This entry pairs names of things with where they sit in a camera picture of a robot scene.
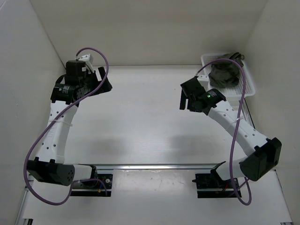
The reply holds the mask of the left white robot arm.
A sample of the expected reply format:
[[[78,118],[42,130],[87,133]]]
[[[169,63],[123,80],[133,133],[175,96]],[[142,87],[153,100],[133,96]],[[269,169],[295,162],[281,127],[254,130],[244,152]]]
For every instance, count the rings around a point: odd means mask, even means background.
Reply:
[[[48,123],[51,128],[46,131],[34,160],[29,160],[26,168],[37,181],[69,186],[74,180],[82,180],[89,188],[97,185],[94,166],[65,164],[68,133],[79,107],[76,101],[92,91],[98,95],[112,89],[109,81],[99,80],[97,74],[104,79],[104,67],[91,71],[85,61],[70,60],[66,63],[66,74],[57,79],[50,97]]]

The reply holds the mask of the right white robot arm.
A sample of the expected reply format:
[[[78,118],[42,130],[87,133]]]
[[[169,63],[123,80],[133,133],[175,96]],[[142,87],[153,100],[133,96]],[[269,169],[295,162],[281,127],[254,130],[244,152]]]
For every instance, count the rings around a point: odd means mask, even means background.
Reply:
[[[206,91],[197,78],[182,83],[180,109],[204,113],[232,136],[245,153],[245,157],[232,162],[224,161],[211,170],[210,181],[215,187],[222,187],[230,178],[245,177],[258,181],[278,163],[282,143],[276,138],[255,130],[238,115],[225,96],[217,89]]]

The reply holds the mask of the olive green shorts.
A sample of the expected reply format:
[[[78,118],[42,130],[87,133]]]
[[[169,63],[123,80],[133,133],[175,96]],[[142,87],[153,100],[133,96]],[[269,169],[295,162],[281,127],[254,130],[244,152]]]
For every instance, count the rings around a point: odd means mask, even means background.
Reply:
[[[244,55],[239,52],[227,53],[219,56],[217,59],[231,59],[241,67],[244,66],[242,60]],[[233,88],[239,84],[240,70],[234,63],[220,61],[212,63],[211,72],[209,73],[210,84],[216,88]]]

